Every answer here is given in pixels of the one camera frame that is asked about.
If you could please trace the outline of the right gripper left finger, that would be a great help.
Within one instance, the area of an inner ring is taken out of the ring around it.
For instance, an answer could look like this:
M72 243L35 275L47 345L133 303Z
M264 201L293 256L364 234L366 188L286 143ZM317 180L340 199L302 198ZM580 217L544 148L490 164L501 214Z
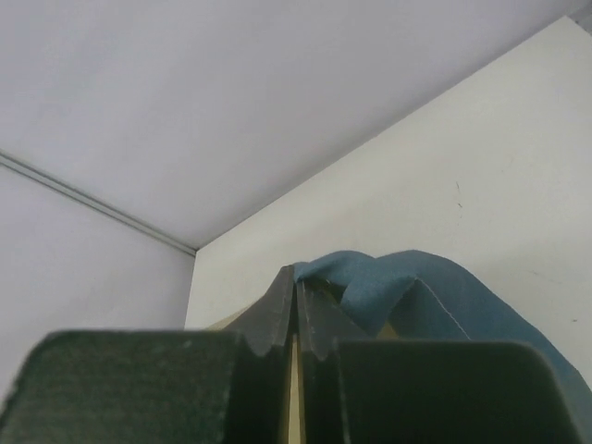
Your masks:
M226 327L68 330L29 353L5 443L284 443L293 269Z

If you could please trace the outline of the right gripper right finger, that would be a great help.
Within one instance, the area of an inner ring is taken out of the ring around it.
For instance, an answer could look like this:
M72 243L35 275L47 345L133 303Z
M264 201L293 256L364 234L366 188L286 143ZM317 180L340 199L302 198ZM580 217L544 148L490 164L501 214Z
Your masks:
M375 339L295 287L307 443L577 443L546 360L514 342Z

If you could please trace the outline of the blue tan white checked pillowcase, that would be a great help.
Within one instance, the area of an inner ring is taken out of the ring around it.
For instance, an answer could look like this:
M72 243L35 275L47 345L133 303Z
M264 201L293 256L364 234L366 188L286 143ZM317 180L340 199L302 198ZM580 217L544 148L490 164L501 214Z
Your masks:
M591 391L580 373L535 327L466 269L443 257L406 251L372 257L338 252L293 269L290 395L299 401L299 329L295 287L324 292L375 339L514 342L548 363L581 428L591 439Z

